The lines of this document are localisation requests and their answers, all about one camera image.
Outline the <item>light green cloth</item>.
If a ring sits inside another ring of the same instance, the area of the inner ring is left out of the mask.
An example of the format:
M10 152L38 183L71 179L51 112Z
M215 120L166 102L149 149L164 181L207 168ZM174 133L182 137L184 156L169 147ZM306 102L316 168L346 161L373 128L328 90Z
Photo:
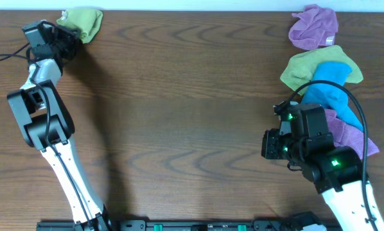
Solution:
M90 43L101 28L103 12L94 8L73 8L62 12L57 24L80 31L83 44Z

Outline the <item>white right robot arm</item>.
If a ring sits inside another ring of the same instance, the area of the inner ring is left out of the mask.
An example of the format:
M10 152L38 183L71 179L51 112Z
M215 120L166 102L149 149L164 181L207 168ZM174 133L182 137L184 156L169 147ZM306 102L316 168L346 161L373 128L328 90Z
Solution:
M310 137L267 130L261 156L285 159L297 166L323 197L342 230L384 230L372 186L363 181L362 161L352 148L335 147L332 133L319 132Z

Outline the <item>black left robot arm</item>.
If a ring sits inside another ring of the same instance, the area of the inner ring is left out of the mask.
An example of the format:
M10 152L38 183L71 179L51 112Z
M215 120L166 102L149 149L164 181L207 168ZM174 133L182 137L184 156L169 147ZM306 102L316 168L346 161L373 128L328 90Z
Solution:
M22 27L30 47L26 51L29 76L17 91L7 95L26 143L40 151L55 172L73 213L70 225L39 225L44 230L115 230L107 209L85 174L73 134L74 123L56 84L64 61L71 61L80 32L48 21Z

